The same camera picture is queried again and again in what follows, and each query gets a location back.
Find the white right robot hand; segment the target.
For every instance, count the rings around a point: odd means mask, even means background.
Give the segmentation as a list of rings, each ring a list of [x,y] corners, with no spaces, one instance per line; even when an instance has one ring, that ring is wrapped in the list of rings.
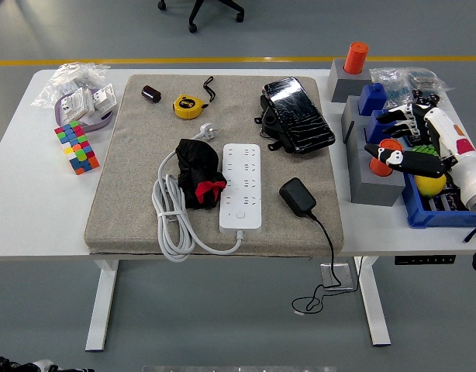
[[[417,135],[434,146],[437,155],[411,150],[389,150],[375,144],[364,149],[391,169],[407,174],[438,178],[449,174],[460,189],[462,203],[476,212],[476,149],[459,122],[433,105],[409,103],[378,116],[378,121],[397,124],[385,129],[393,138]]]

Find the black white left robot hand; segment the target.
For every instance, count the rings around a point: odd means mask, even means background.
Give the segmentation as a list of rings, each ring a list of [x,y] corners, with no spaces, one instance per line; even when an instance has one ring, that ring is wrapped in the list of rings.
[[[94,372],[91,368],[71,368],[64,369],[56,365],[51,360],[39,360],[32,363],[20,364],[0,356],[0,372]]]

